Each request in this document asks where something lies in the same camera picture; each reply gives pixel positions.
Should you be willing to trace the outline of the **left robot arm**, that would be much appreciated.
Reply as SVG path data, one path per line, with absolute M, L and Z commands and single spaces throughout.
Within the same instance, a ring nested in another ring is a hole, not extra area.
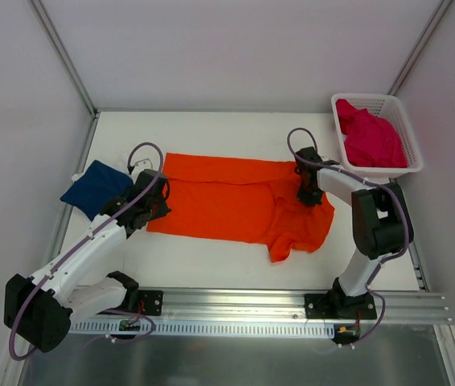
M 70 328 L 103 311 L 128 314 L 138 304 L 138 283 L 114 271 L 96 284 L 81 280 L 113 249 L 150 221 L 170 213 L 169 179 L 156 170 L 139 173 L 135 184 L 110 198 L 82 237 L 29 277 L 15 274 L 5 288 L 4 323 L 10 328 L 9 350 L 15 360 L 20 336 L 34 350 L 47 353 L 64 340 Z

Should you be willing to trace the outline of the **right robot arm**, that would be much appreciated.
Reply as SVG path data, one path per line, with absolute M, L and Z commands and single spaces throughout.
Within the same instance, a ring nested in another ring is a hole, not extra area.
M 405 254 L 413 240 L 412 223 L 404 195 L 396 183 L 366 182 L 336 162 L 323 161 L 314 147 L 294 154 L 295 173 L 301 178 L 297 199 L 320 207 L 330 193 L 351 209 L 355 252 L 344 272 L 323 295 L 305 296 L 308 319 L 376 320 L 375 298 L 368 286 L 381 265 Z

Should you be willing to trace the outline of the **orange t shirt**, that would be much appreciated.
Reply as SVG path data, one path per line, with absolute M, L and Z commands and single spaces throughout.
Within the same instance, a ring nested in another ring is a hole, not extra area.
M 294 162 L 168 153 L 170 214 L 148 231 L 267 247 L 272 263 L 324 244 L 335 209 L 326 195 L 307 207 L 297 198 Z

